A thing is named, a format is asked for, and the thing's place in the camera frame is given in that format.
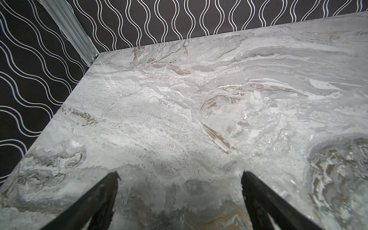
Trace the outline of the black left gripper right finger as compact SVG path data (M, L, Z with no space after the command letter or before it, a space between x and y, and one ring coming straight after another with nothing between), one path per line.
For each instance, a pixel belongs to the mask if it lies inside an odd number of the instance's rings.
M254 230L273 230L271 219L282 230L320 230L252 172L244 171L242 195Z

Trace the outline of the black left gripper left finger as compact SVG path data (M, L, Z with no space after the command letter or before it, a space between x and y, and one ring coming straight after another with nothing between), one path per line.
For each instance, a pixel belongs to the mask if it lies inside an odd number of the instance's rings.
M81 196L57 218L44 226L43 230L107 230L113 217L117 196L117 172L108 173L95 186Z

